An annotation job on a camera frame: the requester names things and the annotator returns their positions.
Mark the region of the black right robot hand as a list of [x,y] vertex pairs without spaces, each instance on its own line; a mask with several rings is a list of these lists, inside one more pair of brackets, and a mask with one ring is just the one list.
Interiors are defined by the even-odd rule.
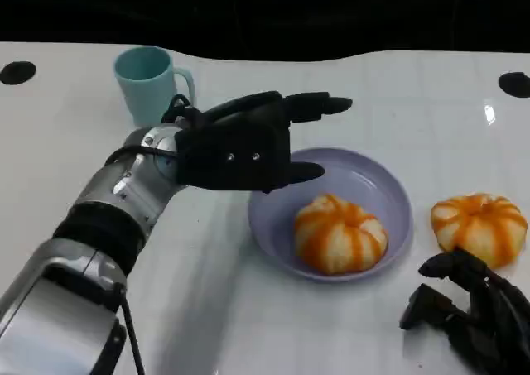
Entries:
[[423,323],[443,331],[452,348],[483,374],[529,373],[529,300],[484,261],[461,248],[437,254],[418,269],[449,278],[470,293],[470,308],[422,283],[410,296],[400,328]]

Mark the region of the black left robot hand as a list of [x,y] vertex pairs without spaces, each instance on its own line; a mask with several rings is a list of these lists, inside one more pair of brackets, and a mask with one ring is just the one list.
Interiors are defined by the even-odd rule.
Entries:
[[276,91],[235,99],[195,118],[176,134],[176,182],[207,190],[270,192],[317,179],[324,168],[295,162],[290,126],[342,113],[348,98],[327,92],[282,96]]

